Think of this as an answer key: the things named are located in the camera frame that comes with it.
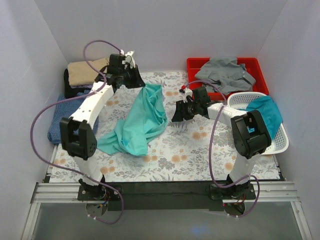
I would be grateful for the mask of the mint green t shirt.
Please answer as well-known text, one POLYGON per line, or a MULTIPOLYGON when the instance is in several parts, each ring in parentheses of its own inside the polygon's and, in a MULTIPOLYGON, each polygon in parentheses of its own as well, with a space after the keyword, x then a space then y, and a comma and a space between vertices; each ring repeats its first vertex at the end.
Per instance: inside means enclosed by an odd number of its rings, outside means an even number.
POLYGON ((128 116, 118 120, 115 128, 98 140, 97 148, 108 155, 121 152, 146 156, 148 143, 161 135, 167 125, 163 88, 147 83, 135 98, 128 116))

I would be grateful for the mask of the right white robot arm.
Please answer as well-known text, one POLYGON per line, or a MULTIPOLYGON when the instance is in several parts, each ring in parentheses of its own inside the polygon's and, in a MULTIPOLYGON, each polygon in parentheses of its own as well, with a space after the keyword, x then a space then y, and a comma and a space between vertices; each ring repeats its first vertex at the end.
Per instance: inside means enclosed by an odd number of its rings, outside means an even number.
POLYGON ((183 86, 183 99, 176 102, 172 122, 191 120, 196 115, 229 126, 232 130, 236 160, 224 183, 213 181, 212 193, 237 199, 250 188, 252 170, 272 139, 258 110, 244 111, 228 106, 227 102, 212 101, 204 86, 193 90, 183 86))

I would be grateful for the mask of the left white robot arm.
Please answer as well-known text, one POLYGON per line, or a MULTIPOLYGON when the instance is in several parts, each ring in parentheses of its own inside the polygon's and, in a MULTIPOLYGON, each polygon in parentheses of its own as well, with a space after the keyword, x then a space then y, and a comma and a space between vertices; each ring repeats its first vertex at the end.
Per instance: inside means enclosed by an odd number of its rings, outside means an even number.
POLYGON ((145 86, 133 55, 133 51, 111 54, 109 65, 104 67, 106 73, 98 75, 93 82, 91 95, 70 117, 63 117, 60 121, 62 148, 84 174, 79 180, 79 200, 102 200, 106 197, 105 178, 94 158, 98 144, 93 127, 105 103, 117 89, 121 86, 128 89, 145 86))

